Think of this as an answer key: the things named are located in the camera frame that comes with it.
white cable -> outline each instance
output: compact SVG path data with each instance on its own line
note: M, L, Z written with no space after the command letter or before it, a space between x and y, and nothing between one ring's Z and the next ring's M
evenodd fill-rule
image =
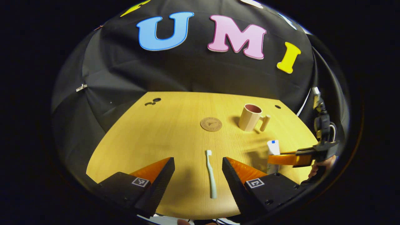
M304 105L306 104L306 101L307 101L307 99L308 99L308 96L310 95L310 91L311 91L311 88L310 88L310 90L308 91L308 95L307 95L306 99L304 100L304 103L303 103L303 105L301 106L300 110L297 112L296 116L299 116L300 113L301 113L301 111L303 110Z
M212 220L214 220L217 223L217 225L221 225L221 223L218 221L219 219L212 219Z
M330 127L332 127L332 129L333 129L333 140L332 140L332 142L334 142L335 141L335 138L336 138L336 129L335 129L335 126L334 125L329 125Z
M222 223L220 223L222 225L224 225L224 224L226 224L226 225L240 225L240 223L235 223L235 222L233 222L233 221L231 221L231 220L229 220L227 218L219 218L219 219L212 219L212 220L214 220L214 221L219 220L220 222L222 222Z

foam letter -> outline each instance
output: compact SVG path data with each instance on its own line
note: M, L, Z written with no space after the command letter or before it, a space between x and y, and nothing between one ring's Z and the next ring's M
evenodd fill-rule
M137 10L138 8L140 8L142 5L146 4L146 3L149 2L149 1L151 1L151 0L147 0L147 1L144 1L144 2L142 2L142 3L137 4L137 5L135 5L135 6L132 6L132 7L131 7L130 9L128 9L124 14L122 14L120 17L123 17L123 16L125 16L126 14Z
M189 18L194 16L193 12L177 12L170 15L175 20L174 34L167 39L158 39L156 36L157 23L162 20L161 16L153 17L139 22L139 44L149 51L161 51L175 48L182 44L188 35Z
M276 67L288 74L291 74L293 72L292 66L294 64L294 61L296 60L297 55L301 54L301 51L298 47L289 42L285 42L285 45L286 45L285 56L283 57L281 62L278 62Z
M293 23L290 20L288 20L284 15L280 13L278 14L286 21L286 23L288 23L291 27L293 27L293 29L297 30L297 28L293 25Z
M235 53L238 53L248 42L248 47L243 53L251 58L264 59L262 44L264 34L267 33L264 28L251 24L241 32L232 18L212 15L210 19L215 22L215 34L214 41L208 44L208 49L214 52L228 51L229 47L225 44L225 38L228 36Z
M263 8L262 5L254 0L241 0L244 3L250 4L252 6L255 6L257 8Z

human hand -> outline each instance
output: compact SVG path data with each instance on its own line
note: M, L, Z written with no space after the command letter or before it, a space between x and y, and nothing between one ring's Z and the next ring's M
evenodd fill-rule
M330 157L329 159L319 162L319 163L314 163L312 165L312 169L310 174L308 175L308 178L311 178L313 176L315 176L315 174L317 174L318 171L318 166L324 166L326 167L326 170L329 170L330 168L332 168L332 165L335 163L336 160L336 155L333 155L332 157Z
M178 225L190 225L190 223L186 220L179 219L178 220ZM206 225L217 225L216 223L207 223Z

cup handle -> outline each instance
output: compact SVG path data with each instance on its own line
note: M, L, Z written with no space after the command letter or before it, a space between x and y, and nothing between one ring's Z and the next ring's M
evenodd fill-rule
M270 119L271 119L270 115L265 115L264 117L260 117L260 120L262 120L262 125L260 127L260 131L263 132L265 130Z

metal clip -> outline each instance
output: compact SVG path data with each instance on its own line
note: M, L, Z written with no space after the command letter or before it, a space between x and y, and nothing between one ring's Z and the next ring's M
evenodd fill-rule
M87 88L88 86L86 85L86 84L82 84L82 86L80 86L80 87L78 87L77 89L76 89L76 92L78 92L78 91L80 91L80 90L82 90L82 89L84 89L84 88Z
M314 95L314 105L312 108L316 108L318 106L318 104L320 103L321 92L320 92L320 90L318 90L318 87L313 87L311 90Z
M98 28L94 29L93 31L98 30L98 29L100 29L102 27L103 27L103 25L100 25Z

